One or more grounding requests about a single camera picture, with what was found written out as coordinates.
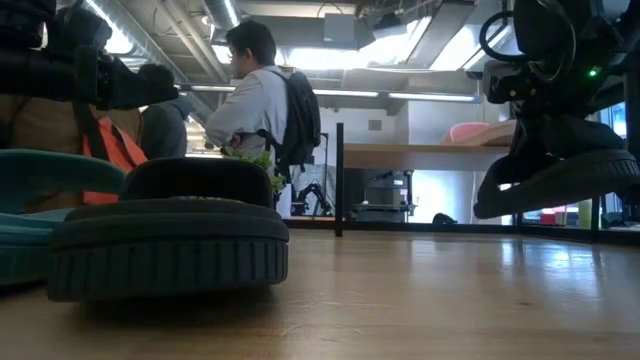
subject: window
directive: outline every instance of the window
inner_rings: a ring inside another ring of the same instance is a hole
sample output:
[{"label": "window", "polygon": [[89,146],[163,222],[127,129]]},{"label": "window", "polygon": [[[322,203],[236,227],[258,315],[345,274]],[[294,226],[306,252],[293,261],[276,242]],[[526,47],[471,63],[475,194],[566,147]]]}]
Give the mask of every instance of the window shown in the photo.
[{"label": "window", "polygon": [[[609,125],[623,139],[627,137],[627,114],[625,103],[616,104],[600,111],[600,121]],[[607,194],[600,204],[603,213],[622,212],[622,201],[616,194]]]}]

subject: man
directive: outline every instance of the man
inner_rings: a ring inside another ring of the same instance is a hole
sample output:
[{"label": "man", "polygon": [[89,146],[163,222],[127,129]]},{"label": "man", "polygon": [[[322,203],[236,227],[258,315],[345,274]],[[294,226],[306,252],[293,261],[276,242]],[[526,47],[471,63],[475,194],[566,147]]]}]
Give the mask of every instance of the man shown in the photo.
[{"label": "man", "polygon": [[[174,86],[173,73],[162,65],[143,65],[138,74],[158,87]],[[186,155],[187,129],[184,122],[191,112],[193,107],[181,96],[150,105],[142,112],[141,147],[149,160]]]},{"label": "man", "polygon": [[[231,64],[242,82],[209,118],[207,136],[217,146],[259,156],[265,151],[265,139],[257,132],[266,130],[282,144],[287,127],[286,84],[274,74],[280,72],[275,65],[276,44],[269,29],[255,21],[229,30],[227,43]],[[280,194],[276,209],[283,218],[291,216],[290,185]]]}]

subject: black backpack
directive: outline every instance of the black backpack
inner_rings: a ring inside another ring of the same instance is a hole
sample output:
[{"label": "black backpack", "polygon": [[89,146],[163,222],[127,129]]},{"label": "black backpack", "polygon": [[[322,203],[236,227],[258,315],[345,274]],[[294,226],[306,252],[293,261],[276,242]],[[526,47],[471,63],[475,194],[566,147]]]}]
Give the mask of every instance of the black backpack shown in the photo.
[{"label": "black backpack", "polygon": [[289,166],[298,165],[304,172],[304,163],[320,145],[320,106],[318,98],[311,88],[307,77],[295,72],[290,78],[276,71],[287,87],[287,127],[282,144],[278,144],[273,135],[265,130],[258,134],[266,139],[267,151],[273,147],[276,151],[276,169],[291,182]]}]

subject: wooden table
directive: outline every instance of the wooden table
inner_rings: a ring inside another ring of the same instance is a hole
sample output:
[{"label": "wooden table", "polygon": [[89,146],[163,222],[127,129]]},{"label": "wooden table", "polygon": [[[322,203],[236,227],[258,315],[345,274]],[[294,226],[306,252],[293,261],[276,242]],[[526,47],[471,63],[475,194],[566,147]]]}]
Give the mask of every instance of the wooden table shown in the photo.
[{"label": "wooden table", "polygon": [[487,171],[508,152],[491,146],[344,144],[344,167]]},{"label": "wooden table", "polygon": [[0,298],[7,360],[640,358],[640,253],[294,231],[271,289],[102,305]]}]

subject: wire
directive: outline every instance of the wire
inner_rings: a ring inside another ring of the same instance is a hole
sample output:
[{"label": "wire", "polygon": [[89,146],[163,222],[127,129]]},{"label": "wire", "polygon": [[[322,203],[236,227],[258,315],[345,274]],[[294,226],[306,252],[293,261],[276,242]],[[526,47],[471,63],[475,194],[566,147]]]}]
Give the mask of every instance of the wire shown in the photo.
[{"label": "wire", "polygon": [[156,31],[156,16],[158,14],[158,8],[153,9],[153,15],[151,15],[151,31],[152,34],[155,34],[157,36],[167,36],[171,33],[171,26],[169,26],[169,28],[165,31],[162,32],[157,32]]},{"label": "wire", "polygon": [[342,11],[340,6],[336,5],[336,3],[334,3],[333,1],[325,1],[325,2],[322,3],[322,5],[320,5],[320,8],[318,9],[318,13],[316,14],[316,17],[320,17],[320,11],[322,11],[324,6],[327,5],[327,4],[331,4],[331,5],[335,6],[335,8],[338,9],[338,11],[340,11],[340,14],[344,14],[344,11]]},{"label": "wire", "polygon": [[524,62],[530,61],[531,58],[528,55],[501,54],[493,50],[493,48],[491,48],[491,45],[489,45],[489,41],[487,40],[487,33],[489,32],[489,28],[491,27],[491,25],[493,25],[493,23],[498,20],[502,20],[510,17],[513,17],[513,11],[508,10],[508,11],[501,11],[493,15],[489,19],[487,19],[487,21],[485,21],[484,24],[482,24],[482,27],[480,28],[480,36],[479,36],[480,47],[482,48],[482,50],[484,50],[484,52],[487,55],[491,56],[496,60],[500,60],[504,62],[515,62],[515,63],[524,63]]},{"label": "wire", "polygon": [[536,77],[539,80],[547,84],[551,84],[551,83],[554,83],[558,78],[566,77],[569,71],[571,71],[571,68],[573,67],[573,62],[576,58],[576,46],[577,46],[576,32],[575,32],[575,29],[573,28],[573,23],[571,22],[569,15],[567,15],[567,12],[564,10],[564,7],[562,7],[562,5],[557,0],[546,0],[546,1],[538,0],[538,3],[540,3],[540,5],[542,5],[549,12],[553,13],[554,15],[557,15],[562,20],[563,24],[567,28],[566,30],[569,33],[568,44],[564,46],[564,49],[563,49],[564,51],[560,58],[560,65],[558,66],[558,69],[553,75],[549,75],[544,71],[542,71],[540,68],[538,68],[538,65],[536,63],[529,64],[529,68],[531,69],[531,72],[533,72],[534,75],[536,75]]},{"label": "wire", "polygon": [[484,52],[491,56],[492,58],[499,60],[499,61],[504,61],[504,62],[511,62],[511,63],[525,63],[525,62],[529,62],[529,68],[531,69],[531,72],[538,78],[540,79],[540,81],[545,82],[545,83],[553,83],[555,82],[558,78],[562,78],[565,77],[569,71],[571,70],[571,67],[573,66],[573,62],[575,60],[575,55],[576,55],[576,33],[575,30],[573,28],[573,24],[571,23],[571,19],[569,19],[567,13],[564,11],[564,8],[562,7],[562,5],[560,5],[556,0],[548,0],[546,2],[544,2],[543,6],[545,7],[545,9],[547,9],[549,12],[554,13],[555,15],[559,16],[564,25],[567,27],[567,31],[569,33],[569,41],[568,43],[564,46],[564,51],[563,53],[560,55],[560,65],[558,66],[558,69],[556,70],[556,72],[553,75],[549,75],[547,73],[545,73],[544,71],[542,71],[538,64],[535,61],[538,61],[538,59],[533,59],[528,55],[506,55],[506,54],[501,54],[495,50],[493,50],[491,48],[491,46],[489,45],[489,42],[487,41],[487,33],[489,31],[489,27],[496,21],[500,20],[500,19],[504,19],[504,18],[510,18],[513,17],[513,11],[509,10],[509,11],[502,11],[499,12],[493,16],[491,16],[489,19],[487,19],[487,21],[485,21],[484,24],[482,24],[482,28],[480,28],[480,47],[482,48],[482,50],[484,50]]}]

